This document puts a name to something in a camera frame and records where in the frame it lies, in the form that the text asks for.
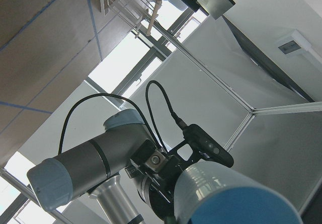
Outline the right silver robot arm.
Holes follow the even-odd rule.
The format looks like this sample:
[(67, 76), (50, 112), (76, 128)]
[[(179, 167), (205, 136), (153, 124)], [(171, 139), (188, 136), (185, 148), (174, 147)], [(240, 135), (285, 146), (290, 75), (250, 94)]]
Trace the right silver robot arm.
[(163, 221), (174, 217), (174, 186), (183, 164), (155, 145), (139, 112), (126, 109), (104, 122), (104, 133), (31, 168), (27, 177), (40, 206), (52, 212), (88, 194), (111, 223), (144, 223), (120, 184), (121, 170)]

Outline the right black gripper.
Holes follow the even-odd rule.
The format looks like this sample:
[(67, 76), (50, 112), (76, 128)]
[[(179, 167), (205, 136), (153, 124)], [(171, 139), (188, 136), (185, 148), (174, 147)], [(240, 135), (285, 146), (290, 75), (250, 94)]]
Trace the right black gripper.
[(186, 161), (177, 150), (187, 142), (183, 141), (165, 153), (150, 139), (140, 142), (130, 154), (127, 173), (133, 180), (140, 198), (160, 219), (174, 217), (174, 190), (179, 175), (187, 167)]

